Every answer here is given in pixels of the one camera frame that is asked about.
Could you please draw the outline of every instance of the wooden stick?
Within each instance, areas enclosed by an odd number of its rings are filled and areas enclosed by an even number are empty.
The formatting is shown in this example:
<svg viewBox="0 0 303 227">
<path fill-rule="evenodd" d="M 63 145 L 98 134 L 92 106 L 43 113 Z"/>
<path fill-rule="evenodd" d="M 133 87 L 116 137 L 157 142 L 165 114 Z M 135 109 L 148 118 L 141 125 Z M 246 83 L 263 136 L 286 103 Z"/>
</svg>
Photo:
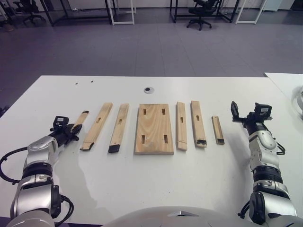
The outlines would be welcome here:
<svg viewBox="0 0 303 227">
<path fill-rule="evenodd" d="M 113 104 L 112 103 L 104 103 L 94 124 L 90 128 L 83 145 L 80 150 L 90 150 L 91 147 L 94 145 L 96 142 L 98 135 L 100 134 L 103 125 L 108 117 L 108 114 L 112 108 Z"/>
<path fill-rule="evenodd" d="M 89 114 L 89 111 L 83 111 L 81 113 L 81 115 L 79 116 L 79 118 L 77 119 L 77 121 L 75 122 L 74 126 L 71 128 L 71 130 L 73 130 L 77 125 L 79 124 L 83 124 L 83 122 L 85 121 L 87 115 Z"/>
<path fill-rule="evenodd" d="M 187 150 L 185 104 L 177 102 L 177 148 Z"/>
<path fill-rule="evenodd" d="M 134 154 L 174 154 L 168 104 L 140 104 Z"/>
<path fill-rule="evenodd" d="M 191 101 L 191 116 L 193 122 L 195 145 L 200 148 L 206 148 L 206 136 L 202 121 L 200 103 Z"/>
<path fill-rule="evenodd" d="M 109 149 L 108 149 L 109 153 L 119 152 L 123 139 L 126 118 L 128 114 L 128 106 L 129 104 L 122 104 L 120 106 L 112 139 L 109 144 Z"/>
<path fill-rule="evenodd" d="M 224 138 L 223 138 L 223 133 L 222 133 L 219 117 L 212 116 L 212 121 L 213 121 L 214 136 L 216 137 L 216 142 L 217 142 L 217 144 L 223 145 Z"/>
</svg>

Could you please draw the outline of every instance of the white table leg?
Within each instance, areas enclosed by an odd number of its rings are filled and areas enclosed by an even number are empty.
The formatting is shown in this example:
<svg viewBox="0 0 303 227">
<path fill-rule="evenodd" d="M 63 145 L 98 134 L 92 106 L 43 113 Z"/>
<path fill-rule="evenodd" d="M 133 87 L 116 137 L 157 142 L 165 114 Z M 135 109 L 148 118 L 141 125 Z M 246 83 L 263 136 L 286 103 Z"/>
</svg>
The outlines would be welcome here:
<svg viewBox="0 0 303 227">
<path fill-rule="evenodd" d="M 108 4 L 108 7 L 109 7 L 109 14 L 110 14 L 110 18 L 112 20 L 112 25 L 114 26 L 115 22 L 114 22 L 113 11 L 112 11 L 112 6 L 111 6 L 111 3 L 110 3 L 110 0 L 107 0 L 107 4 Z"/>
<path fill-rule="evenodd" d="M 238 14 L 238 17 L 237 17 L 237 20 L 236 20 L 236 23 L 235 23 L 235 24 L 237 24 L 237 23 L 239 22 L 239 19 L 240 19 L 240 17 L 241 17 L 242 12 L 243 12 L 243 9 L 244 9 L 244 6 L 245 6 L 246 1 L 247 1 L 247 0 L 244 0 L 244 2 L 243 2 L 243 4 L 242 4 L 242 7 L 241 7 L 241 9 L 240 9 L 240 12 L 239 12 L 239 14 Z"/>
<path fill-rule="evenodd" d="M 255 20 L 255 24 L 257 24 L 257 22 L 258 22 L 259 17 L 261 16 L 261 13 L 263 12 L 263 9 L 264 9 L 264 7 L 266 5 L 266 2 L 267 2 L 267 0 L 264 0 L 263 5 L 261 6 L 260 12 L 258 13 L 257 18 Z"/>
<path fill-rule="evenodd" d="M 237 17 L 237 20 L 236 20 L 236 24 L 257 24 L 257 22 L 258 22 L 258 20 L 259 20 L 259 18 L 261 16 L 261 13 L 263 12 L 263 9 L 264 9 L 264 7 L 265 7 L 265 5 L 267 3 L 267 0 L 263 0 L 262 6 L 261 6 L 260 11 L 259 11 L 259 13 L 257 15 L 257 18 L 255 20 L 239 20 L 241 14 L 242 14 L 242 11 L 244 9 L 246 1 L 247 0 L 244 0 L 244 3 L 242 5 L 242 7 L 241 7 L 241 10 L 240 10 L 240 12 L 238 14 L 238 17 Z"/>
<path fill-rule="evenodd" d="M 112 11 L 112 8 L 111 8 L 111 3 L 110 3 L 110 0 L 107 0 L 108 7 L 109 7 L 109 13 L 110 13 L 110 17 L 111 17 L 113 25 L 129 25 L 129 24 L 133 24 L 134 25 L 134 6 L 133 6 L 133 0 L 130 0 L 130 2 L 131 2 L 131 9 L 132 9 L 131 10 L 132 21 L 114 21 L 113 11 Z"/>
</svg>

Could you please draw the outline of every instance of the rectangular hole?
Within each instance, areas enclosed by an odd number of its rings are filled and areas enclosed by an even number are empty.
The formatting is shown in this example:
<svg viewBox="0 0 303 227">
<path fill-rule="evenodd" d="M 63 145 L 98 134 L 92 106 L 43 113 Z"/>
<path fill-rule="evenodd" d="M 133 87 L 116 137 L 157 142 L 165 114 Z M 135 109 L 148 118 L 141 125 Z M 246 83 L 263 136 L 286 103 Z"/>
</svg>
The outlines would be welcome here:
<svg viewBox="0 0 303 227">
<path fill-rule="evenodd" d="M 167 139 L 167 135 L 164 135 L 164 143 L 169 143 Z"/>
</svg>

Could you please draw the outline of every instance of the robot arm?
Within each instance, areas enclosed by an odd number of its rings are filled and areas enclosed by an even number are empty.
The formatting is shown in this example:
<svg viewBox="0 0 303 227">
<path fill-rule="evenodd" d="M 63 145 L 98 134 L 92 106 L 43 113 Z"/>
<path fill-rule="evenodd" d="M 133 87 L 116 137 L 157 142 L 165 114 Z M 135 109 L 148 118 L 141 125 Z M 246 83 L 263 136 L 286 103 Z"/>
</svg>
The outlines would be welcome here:
<svg viewBox="0 0 303 227">
<path fill-rule="evenodd" d="M 74 127 L 68 121 L 67 117 L 57 116 L 51 128 L 53 132 L 27 147 L 28 155 L 20 181 L 6 177 L 0 169 L 3 179 L 18 183 L 10 209 L 12 221 L 8 227 L 59 226 L 72 214 L 73 203 L 60 195 L 59 186 L 53 182 L 53 166 L 60 151 L 72 140 L 79 140 L 76 134 L 82 128 L 82 125 Z M 1 163 L 11 154 L 14 152 L 5 155 Z M 53 218 L 61 213 L 63 201 L 70 204 L 70 210 L 63 221 L 54 225 Z"/>
<path fill-rule="evenodd" d="M 278 155 L 285 154 L 285 149 L 275 141 L 264 125 L 265 120 L 272 119 L 271 106 L 256 103 L 255 112 L 250 112 L 246 118 L 239 117 L 235 102 L 232 102 L 231 111 L 233 122 L 241 122 L 250 135 L 250 168 L 254 178 L 250 201 L 239 216 L 244 218 L 249 209 L 250 218 L 254 223 L 269 227 L 277 226 L 276 219 L 282 215 L 293 216 L 289 218 L 289 222 L 286 221 L 288 225 L 285 226 L 290 226 L 294 223 L 297 213 L 279 169 Z"/>
</svg>

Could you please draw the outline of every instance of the white wall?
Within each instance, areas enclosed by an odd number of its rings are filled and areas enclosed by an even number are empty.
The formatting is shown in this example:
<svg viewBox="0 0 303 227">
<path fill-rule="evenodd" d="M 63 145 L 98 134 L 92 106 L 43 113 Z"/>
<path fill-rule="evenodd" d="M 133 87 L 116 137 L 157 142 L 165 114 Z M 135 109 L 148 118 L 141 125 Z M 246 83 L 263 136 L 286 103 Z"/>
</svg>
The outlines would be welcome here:
<svg viewBox="0 0 303 227">
<path fill-rule="evenodd" d="M 120 7 L 129 7 L 129 0 L 118 0 Z M 137 7 L 169 7 L 170 0 L 133 0 Z M 69 0 L 71 8 L 78 9 L 95 9 L 105 8 L 104 0 Z M 178 5 L 180 7 L 187 6 L 187 0 L 179 0 Z"/>
<path fill-rule="evenodd" d="M 137 7 L 169 7 L 170 0 L 135 0 Z M 225 0 L 224 6 L 234 7 L 237 0 Z M 78 9 L 95 9 L 95 8 L 104 8 L 104 0 L 69 0 L 71 8 Z M 250 8 L 259 8 L 263 0 L 248 0 L 245 4 L 245 7 Z M 193 6 L 193 0 L 179 0 L 178 5 L 180 7 L 191 7 Z M 119 6 L 129 7 L 129 0 L 119 0 Z"/>
</svg>

